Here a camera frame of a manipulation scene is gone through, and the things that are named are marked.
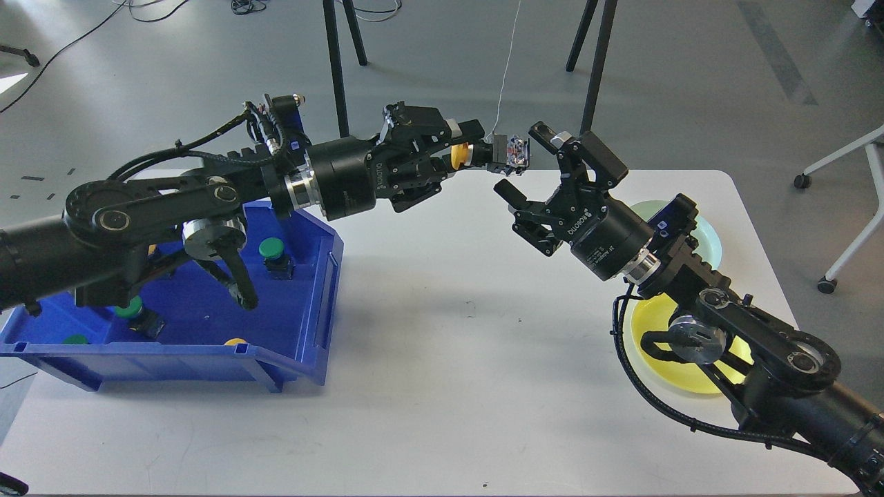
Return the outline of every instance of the concrete floor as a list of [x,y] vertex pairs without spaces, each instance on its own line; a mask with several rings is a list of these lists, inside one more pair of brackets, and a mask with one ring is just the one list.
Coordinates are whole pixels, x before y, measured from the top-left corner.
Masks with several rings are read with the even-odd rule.
[[[136,13],[157,17],[175,4]],[[339,8],[351,132],[376,133],[382,106],[399,100],[460,120],[478,118],[490,129],[517,5],[407,0],[397,17],[361,23],[367,67],[356,63]],[[45,63],[114,8],[99,1],[6,0],[0,42],[29,48]],[[598,21],[577,70],[566,73],[563,66],[582,11],[579,0],[521,4],[499,133],[524,134],[539,119],[578,130]],[[202,136],[263,93],[306,95],[302,115],[313,141],[336,138],[322,18],[319,2],[270,1],[267,11],[244,17],[224,2],[191,2],[153,24],[118,12],[63,53],[0,117],[0,226],[58,214],[73,187],[179,137]],[[0,55],[0,77],[27,70],[23,61]],[[865,155],[851,154],[815,174],[807,191],[791,182],[808,164],[884,122],[883,80],[884,42],[846,0],[622,0],[593,126],[630,168],[730,174],[798,324],[839,352],[842,381],[879,406],[884,237],[869,240],[834,294],[816,290],[876,210]],[[0,106],[29,81],[0,95]],[[245,134],[234,132],[204,148],[246,145]],[[554,167],[543,150],[535,154],[533,167]],[[0,384],[22,374],[22,364],[0,362]],[[22,382],[0,391],[0,433],[26,389]]]

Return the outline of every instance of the green bottle cap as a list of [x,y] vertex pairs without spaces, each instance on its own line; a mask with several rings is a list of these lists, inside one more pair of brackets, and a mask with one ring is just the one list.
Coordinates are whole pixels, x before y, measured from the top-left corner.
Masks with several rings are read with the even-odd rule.
[[89,340],[86,338],[86,335],[77,333],[67,337],[62,343],[65,345],[88,345]]
[[125,319],[132,319],[133,317],[138,316],[138,313],[141,312],[141,309],[144,307],[144,301],[140,296],[136,295],[130,302],[128,307],[117,307],[114,306],[113,311],[117,316],[120,316]]
[[276,237],[264,239],[258,246],[258,253],[265,259],[279,259],[286,246],[282,244],[282,240]]

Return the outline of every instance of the black robotic arm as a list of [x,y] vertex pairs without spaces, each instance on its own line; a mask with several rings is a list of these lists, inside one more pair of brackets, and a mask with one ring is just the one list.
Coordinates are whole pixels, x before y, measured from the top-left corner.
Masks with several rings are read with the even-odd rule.
[[[269,197],[282,218],[319,205],[333,220],[387,198],[402,212],[440,192],[442,180],[458,170],[481,165],[509,174],[527,167],[516,163],[527,157],[526,141],[495,136],[484,143],[478,121],[446,120],[435,108],[387,105],[378,135],[314,145],[301,124],[303,97],[264,99],[261,106],[246,102],[242,114],[200,140],[178,141],[124,164],[107,180],[76,187],[61,216],[0,230],[0,310],[24,304],[36,316],[39,299],[65,290],[78,306],[125,307],[145,283],[191,260],[253,309],[258,296],[239,257],[244,203]],[[225,156],[196,150],[243,123],[253,149]],[[496,151],[495,143],[504,149]],[[462,159],[435,156],[452,146]],[[177,157],[201,157],[203,164],[174,178],[132,179]],[[151,246],[167,241],[183,241],[183,248],[151,255]]]
[[[614,302],[612,335],[638,392],[692,431],[817,457],[850,477],[865,495],[884,495],[884,413],[835,381],[841,363],[825,342],[755,307],[751,295],[735,294],[730,279],[694,253],[697,241],[690,232],[696,227],[696,204],[678,195],[645,223],[609,195],[627,168],[593,133],[575,138],[538,122],[530,135],[557,157],[560,186],[546,202],[529,201],[507,180],[495,191],[514,213],[514,231],[541,253],[551,256],[566,242],[601,279],[621,274],[629,283],[628,292]],[[638,295],[632,294],[635,288]],[[738,429],[673,409],[633,370],[623,343],[626,305],[657,294],[672,297],[677,308],[668,330],[644,334],[642,349],[658,360],[696,364],[730,400]],[[728,352],[735,337],[749,344],[751,363]],[[719,360],[741,372],[744,381],[728,380],[714,364]]]

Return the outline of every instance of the table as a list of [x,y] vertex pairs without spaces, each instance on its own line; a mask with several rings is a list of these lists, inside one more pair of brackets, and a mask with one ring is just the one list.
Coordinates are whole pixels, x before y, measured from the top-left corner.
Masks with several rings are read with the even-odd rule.
[[[382,201],[332,223],[345,255],[325,386],[117,383],[90,394],[42,373],[0,469],[46,494],[855,491],[820,461],[691,433],[644,403],[608,334],[625,286],[512,233],[498,179],[462,172],[405,213]],[[513,179],[531,199],[557,182],[553,171]],[[794,324],[725,173],[633,171],[613,196],[678,192],[718,231],[735,291]],[[644,375],[678,409],[735,424],[723,397]]]

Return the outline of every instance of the blue plastic bin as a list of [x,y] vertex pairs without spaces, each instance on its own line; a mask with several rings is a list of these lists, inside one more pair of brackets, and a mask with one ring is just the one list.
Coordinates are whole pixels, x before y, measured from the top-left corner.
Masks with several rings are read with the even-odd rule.
[[[258,293],[243,310],[194,263],[145,285],[141,298],[166,322],[156,340],[127,327],[111,308],[78,308],[69,294],[41,300],[43,313],[12,312],[0,332],[0,356],[19,357],[84,390],[104,381],[257,381],[271,392],[300,376],[325,382],[332,315],[344,244],[328,225],[296,211],[278,221],[268,202],[248,204],[248,243],[240,253]],[[274,279],[258,245],[281,239],[294,260],[292,279]],[[174,244],[161,249],[174,250]],[[65,344],[75,334],[88,344]],[[240,338],[247,343],[224,345]]]

